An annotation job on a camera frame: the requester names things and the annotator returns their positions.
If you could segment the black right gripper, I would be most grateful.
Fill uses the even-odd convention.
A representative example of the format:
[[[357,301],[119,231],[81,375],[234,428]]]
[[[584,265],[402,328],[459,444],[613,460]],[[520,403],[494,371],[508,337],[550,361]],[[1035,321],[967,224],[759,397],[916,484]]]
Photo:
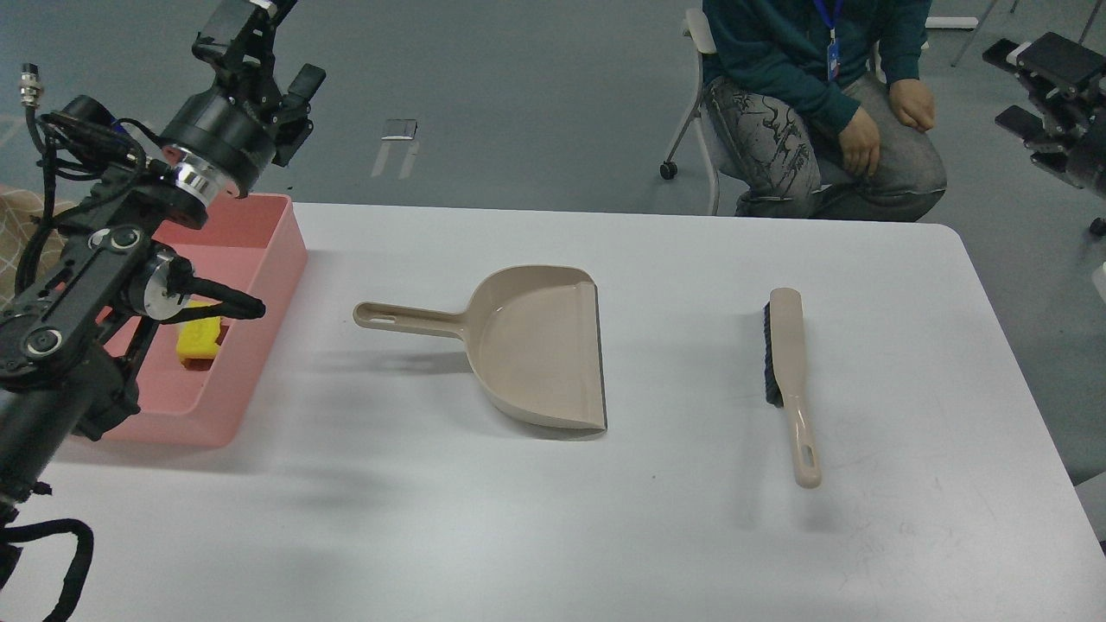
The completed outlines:
[[[1040,114],[1012,105],[997,115],[995,125],[1015,136],[1032,152],[1031,160],[1061,182],[1103,187],[1103,55],[1047,32],[1021,44],[1000,39],[982,58],[1026,82],[1027,101]]]

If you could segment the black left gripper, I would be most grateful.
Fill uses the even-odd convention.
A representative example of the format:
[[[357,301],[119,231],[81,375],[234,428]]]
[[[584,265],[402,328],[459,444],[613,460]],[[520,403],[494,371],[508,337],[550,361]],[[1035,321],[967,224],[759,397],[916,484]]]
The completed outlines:
[[[221,1],[191,44],[194,58],[213,69],[218,83],[271,77],[276,28],[296,1]],[[285,167],[315,124],[311,101],[327,77],[304,64],[286,93],[255,99],[213,84],[187,99],[161,133],[168,182],[195,200],[241,200],[268,166]]]

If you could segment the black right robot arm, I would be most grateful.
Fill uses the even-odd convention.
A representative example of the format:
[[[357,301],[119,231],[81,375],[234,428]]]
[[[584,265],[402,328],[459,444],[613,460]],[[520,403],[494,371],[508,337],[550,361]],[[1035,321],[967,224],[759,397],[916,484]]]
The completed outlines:
[[[1022,142],[1040,169],[1105,196],[1103,55],[1047,32],[1021,44],[1000,39],[982,58],[1014,75],[1035,108],[1012,105],[997,125]]]

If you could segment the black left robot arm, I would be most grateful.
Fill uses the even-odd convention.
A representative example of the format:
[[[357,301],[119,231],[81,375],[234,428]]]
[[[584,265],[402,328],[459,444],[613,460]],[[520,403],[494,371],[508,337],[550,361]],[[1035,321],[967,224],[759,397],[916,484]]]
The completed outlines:
[[[48,621],[74,613],[94,554],[93,531],[79,519],[15,523],[20,504],[51,493],[42,474],[60,445],[72,435],[100,440],[138,413],[137,379],[159,326],[265,314],[261,300],[200,278],[155,235],[165,222],[202,228],[213,201],[243,200],[315,128],[311,101],[327,72],[305,64],[286,90],[274,79],[276,29],[293,8],[219,3],[191,44],[213,83],[186,99],[161,133],[88,96],[42,114],[40,68],[21,68],[44,195],[1,323],[3,581],[25,543],[72,536],[75,551]],[[147,153],[128,126],[161,153]]]

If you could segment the person's second hand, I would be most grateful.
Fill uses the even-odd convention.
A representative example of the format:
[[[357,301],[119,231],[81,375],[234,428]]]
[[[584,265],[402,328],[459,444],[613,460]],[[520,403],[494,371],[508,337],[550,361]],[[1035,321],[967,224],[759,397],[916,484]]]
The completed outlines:
[[[893,115],[909,129],[927,133],[937,121],[936,99],[920,79],[898,79],[889,84]]]

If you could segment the person's hand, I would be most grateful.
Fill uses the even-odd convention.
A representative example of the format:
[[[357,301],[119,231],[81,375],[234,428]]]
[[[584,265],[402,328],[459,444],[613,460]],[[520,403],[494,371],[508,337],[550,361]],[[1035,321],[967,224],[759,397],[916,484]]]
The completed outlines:
[[[838,134],[842,168],[857,177],[874,177],[880,165],[880,126],[864,107],[855,111]]]

